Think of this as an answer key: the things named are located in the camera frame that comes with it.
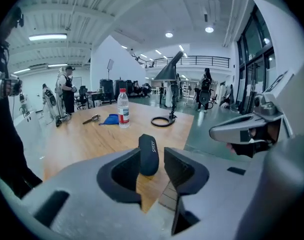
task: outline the plastic water bottle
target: plastic water bottle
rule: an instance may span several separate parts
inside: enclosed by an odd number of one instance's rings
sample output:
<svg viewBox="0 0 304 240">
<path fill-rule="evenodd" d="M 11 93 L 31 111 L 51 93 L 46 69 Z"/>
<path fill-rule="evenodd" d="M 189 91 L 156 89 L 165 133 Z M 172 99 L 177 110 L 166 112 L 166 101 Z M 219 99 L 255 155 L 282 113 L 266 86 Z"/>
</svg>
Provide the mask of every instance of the plastic water bottle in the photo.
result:
<svg viewBox="0 0 304 240">
<path fill-rule="evenodd" d="M 117 98 L 117 110 L 120 128 L 130 126 L 129 104 L 125 88 L 120 89 L 120 94 Z"/>
</svg>

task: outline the bottle label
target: bottle label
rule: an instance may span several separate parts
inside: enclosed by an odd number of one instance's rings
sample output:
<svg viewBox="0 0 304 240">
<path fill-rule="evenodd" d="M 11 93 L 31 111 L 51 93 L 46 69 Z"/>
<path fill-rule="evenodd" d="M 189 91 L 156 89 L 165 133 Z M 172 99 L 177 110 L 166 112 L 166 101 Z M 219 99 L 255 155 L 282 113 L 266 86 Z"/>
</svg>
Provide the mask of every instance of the bottle label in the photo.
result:
<svg viewBox="0 0 304 240">
<path fill-rule="evenodd" d="M 130 115 L 127 108 L 119 108 L 118 109 L 118 122 L 120 124 L 127 124 L 130 121 Z"/>
</svg>

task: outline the floor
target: floor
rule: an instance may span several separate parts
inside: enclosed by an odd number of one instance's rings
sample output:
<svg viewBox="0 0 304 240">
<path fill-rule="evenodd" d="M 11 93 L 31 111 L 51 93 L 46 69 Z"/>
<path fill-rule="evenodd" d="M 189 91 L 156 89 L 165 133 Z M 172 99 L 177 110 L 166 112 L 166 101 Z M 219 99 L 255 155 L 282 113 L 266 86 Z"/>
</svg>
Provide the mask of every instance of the floor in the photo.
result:
<svg viewBox="0 0 304 240">
<path fill-rule="evenodd" d="M 144 104 L 148 106 L 159 107 L 159 95 L 151 94 L 150 98 L 130 98 L 130 102 Z M 218 105 L 214 105 L 212 109 L 209 109 L 207 113 L 202 111 L 197 112 L 196 103 L 190 98 L 182 98 L 177 104 L 178 112 L 194 115 L 193 124 L 184 147 L 187 151 L 198 152 L 205 156 L 217 156 L 229 160 L 248 160 L 246 156 L 238 156 L 232 154 L 226 147 L 225 143 L 214 141 L 209 136 L 209 129 L 228 119 L 239 116 L 239 114 L 229 111 L 228 109 L 221 108 Z M 31 147 L 25 147 L 25 157 L 28 166 L 33 172 L 40 178 L 43 178 L 43 164 L 44 158 L 43 150 L 47 145 L 47 137 L 49 136 L 50 119 L 44 113 L 38 114 L 42 132 L 40 133 L 39 141 Z M 20 202 L 18 198 L 14 196 L 11 190 L 0 180 L 1 188 L 9 193 L 17 202 Z M 171 234 L 171 227 L 174 218 L 174 212 L 160 205 L 159 202 L 151 207 L 146 214 L 149 219 L 154 220 L 159 227 L 160 238 L 167 238 Z"/>
</svg>

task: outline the blue cloth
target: blue cloth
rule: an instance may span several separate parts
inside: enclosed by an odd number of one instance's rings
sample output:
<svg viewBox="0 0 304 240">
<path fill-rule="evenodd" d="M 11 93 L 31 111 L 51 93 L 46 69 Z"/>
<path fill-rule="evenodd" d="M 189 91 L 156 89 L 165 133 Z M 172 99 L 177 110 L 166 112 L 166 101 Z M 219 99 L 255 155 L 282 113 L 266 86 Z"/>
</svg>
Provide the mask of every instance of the blue cloth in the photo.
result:
<svg viewBox="0 0 304 240">
<path fill-rule="evenodd" d="M 118 114 L 110 114 L 100 125 L 118 125 Z"/>
</svg>

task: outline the lamp shade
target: lamp shade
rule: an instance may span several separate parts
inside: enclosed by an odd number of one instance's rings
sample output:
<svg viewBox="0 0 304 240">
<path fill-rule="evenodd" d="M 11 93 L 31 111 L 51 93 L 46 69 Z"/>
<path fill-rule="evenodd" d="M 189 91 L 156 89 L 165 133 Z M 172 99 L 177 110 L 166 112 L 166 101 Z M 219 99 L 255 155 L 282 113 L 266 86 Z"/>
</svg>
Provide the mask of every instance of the lamp shade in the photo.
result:
<svg viewBox="0 0 304 240">
<path fill-rule="evenodd" d="M 179 51 L 177 55 L 167 64 L 160 73 L 154 78 L 155 81 L 175 81 L 176 71 L 175 65 L 182 58 L 183 53 Z"/>
</svg>

